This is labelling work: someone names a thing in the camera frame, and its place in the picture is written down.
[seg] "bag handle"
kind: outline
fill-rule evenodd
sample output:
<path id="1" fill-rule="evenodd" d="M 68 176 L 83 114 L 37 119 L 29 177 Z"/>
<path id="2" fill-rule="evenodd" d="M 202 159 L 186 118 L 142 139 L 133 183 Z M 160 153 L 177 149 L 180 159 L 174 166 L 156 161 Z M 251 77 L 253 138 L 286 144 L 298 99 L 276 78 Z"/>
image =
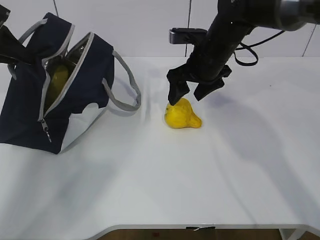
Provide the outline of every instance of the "bag handle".
<path id="1" fill-rule="evenodd" d="M 104 89 L 106 93 L 108 94 L 110 100 L 121 110 L 127 111 L 127 112 L 135 112 L 137 111 L 141 106 L 141 91 L 137 85 L 137 82 L 135 80 L 135 77 L 133 73 L 131 72 L 130 68 L 126 64 L 126 62 L 123 60 L 123 58 L 114 50 L 112 55 L 119 61 L 119 63 L 123 66 L 123 68 L 126 70 L 129 76 L 129 82 L 131 87 L 135 90 L 137 96 L 135 98 L 135 105 L 130 105 L 125 102 L 119 101 L 114 96 L 113 92 L 111 91 L 111 88 L 108 85 L 108 82 L 105 78 L 102 80 L 102 84 L 104 86 Z"/>
<path id="2" fill-rule="evenodd" d="M 45 18 L 45 19 L 42 19 L 38 22 L 36 22 L 32 27 L 30 27 L 19 39 L 19 43 L 23 44 L 27 38 L 29 36 L 31 36 L 31 34 L 33 34 L 38 27 L 42 26 L 42 25 L 45 25 L 47 23 L 48 19 Z M 14 64 L 8 64 L 8 70 L 12 76 L 12 78 L 14 80 L 17 80 L 17 76 L 16 76 L 16 70 L 15 70 L 15 65 Z"/>

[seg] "black robotic arm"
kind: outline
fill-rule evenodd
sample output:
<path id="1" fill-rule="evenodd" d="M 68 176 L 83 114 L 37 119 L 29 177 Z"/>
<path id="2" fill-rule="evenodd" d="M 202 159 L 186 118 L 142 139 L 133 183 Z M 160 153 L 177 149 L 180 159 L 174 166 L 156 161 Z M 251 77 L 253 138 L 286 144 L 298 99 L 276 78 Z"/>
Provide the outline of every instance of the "black robotic arm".
<path id="1" fill-rule="evenodd" d="M 232 72 L 227 61 L 254 28 L 296 31 L 306 23 L 320 24 L 320 0 L 218 0 L 218 14 L 208 31 L 170 30 L 170 43 L 194 44 L 186 64 L 167 74 L 170 104 L 189 93 L 187 82 L 199 83 L 194 92 L 198 101 L 222 88 L 223 78 Z"/>

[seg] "navy blue bag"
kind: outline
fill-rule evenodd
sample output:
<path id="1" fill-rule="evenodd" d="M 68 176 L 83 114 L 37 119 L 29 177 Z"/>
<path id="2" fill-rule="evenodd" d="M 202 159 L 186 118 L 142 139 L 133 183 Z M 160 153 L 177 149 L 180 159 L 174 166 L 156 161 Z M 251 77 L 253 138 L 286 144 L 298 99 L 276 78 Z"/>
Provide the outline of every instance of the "navy blue bag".
<path id="1" fill-rule="evenodd" d="M 67 53 L 74 28 L 48 13 L 19 39 L 23 43 L 33 33 L 26 47 L 37 59 L 35 65 L 20 62 L 9 66 L 12 79 L 0 115 L 0 143 L 58 154 L 91 126 L 109 99 L 122 110 L 139 109 L 139 87 L 110 44 L 89 33 Z M 47 70 L 62 58 L 74 63 L 74 69 L 62 92 L 45 110 L 51 82 Z M 137 93 L 135 105 L 116 100 L 111 91 L 115 58 L 127 71 L 130 85 Z"/>

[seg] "yellow fruit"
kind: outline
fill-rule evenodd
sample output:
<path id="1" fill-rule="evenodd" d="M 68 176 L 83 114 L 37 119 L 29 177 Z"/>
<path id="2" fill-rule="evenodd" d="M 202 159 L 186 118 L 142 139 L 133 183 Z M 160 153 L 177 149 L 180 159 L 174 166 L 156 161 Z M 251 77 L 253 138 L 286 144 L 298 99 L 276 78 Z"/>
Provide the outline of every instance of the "yellow fruit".
<path id="1" fill-rule="evenodd" d="M 190 102 L 181 98 L 174 106 L 168 104 L 164 115 L 165 122 L 173 129 L 201 128 L 202 121 L 194 113 Z"/>
<path id="2" fill-rule="evenodd" d="M 48 108 L 55 102 L 66 82 L 68 81 L 68 78 L 68 68 L 64 65 L 59 65 L 53 74 L 52 80 L 46 92 L 44 104 L 45 111 L 48 110 Z"/>

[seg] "black cable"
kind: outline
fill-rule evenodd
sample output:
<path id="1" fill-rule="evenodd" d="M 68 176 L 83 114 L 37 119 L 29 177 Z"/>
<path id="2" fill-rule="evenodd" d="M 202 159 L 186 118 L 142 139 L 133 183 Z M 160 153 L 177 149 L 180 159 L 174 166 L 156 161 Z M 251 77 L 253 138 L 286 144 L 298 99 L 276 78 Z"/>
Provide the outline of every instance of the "black cable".
<path id="1" fill-rule="evenodd" d="M 243 61 L 240 61 L 237 58 L 236 51 L 234 51 L 233 54 L 234 54 L 234 59 L 235 59 L 236 63 L 241 65 L 241 66 L 244 66 L 244 67 L 252 67 L 254 65 L 257 65 L 257 63 L 259 62 L 258 54 L 251 47 L 249 47 L 248 45 L 245 45 L 243 43 L 240 43 L 240 45 L 244 49 L 247 49 L 255 57 L 255 61 L 254 62 L 243 62 Z"/>
<path id="2" fill-rule="evenodd" d="M 266 43 L 266 42 L 269 42 L 269 41 L 272 40 L 272 39 L 275 39 L 276 37 L 280 36 L 280 35 L 283 34 L 284 32 L 285 32 L 285 31 L 280 31 L 280 32 L 278 32 L 277 34 L 273 35 L 272 37 L 269 37 L 269 38 L 267 38 L 266 40 L 263 40 L 263 41 L 258 42 L 258 43 L 256 43 L 256 44 L 249 45 L 248 47 L 249 47 L 249 48 L 254 48 L 254 47 L 256 47 L 256 46 L 262 45 L 262 44 L 264 44 L 264 43 Z M 247 48 L 245 48 L 245 47 L 238 47 L 238 48 L 236 49 L 236 51 L 238 51 L 238 50 L 244 50 L 244 49 L 247 49 Z"/>

